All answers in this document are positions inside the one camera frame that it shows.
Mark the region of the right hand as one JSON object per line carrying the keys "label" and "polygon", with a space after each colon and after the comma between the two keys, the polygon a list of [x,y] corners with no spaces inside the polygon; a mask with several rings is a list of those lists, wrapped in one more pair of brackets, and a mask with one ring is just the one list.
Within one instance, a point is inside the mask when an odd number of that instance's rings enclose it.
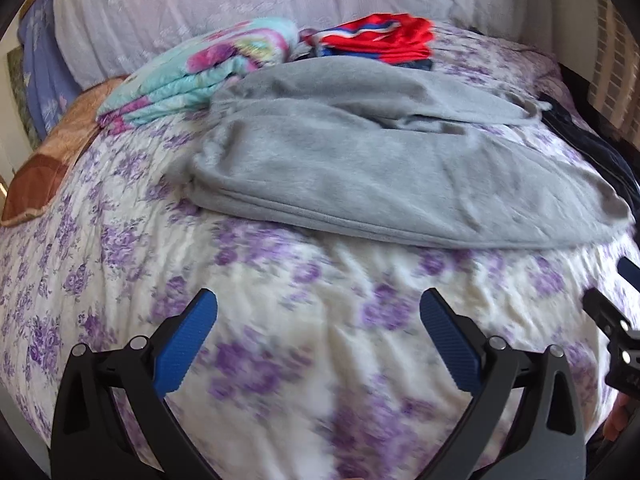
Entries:
{"label": "right hand", "polygon": [[615,441],[628,425],[629,414],[627,404],[629,396],[620,393],[614,403],[612,411],[604,422],[602,434],[608,441]]}

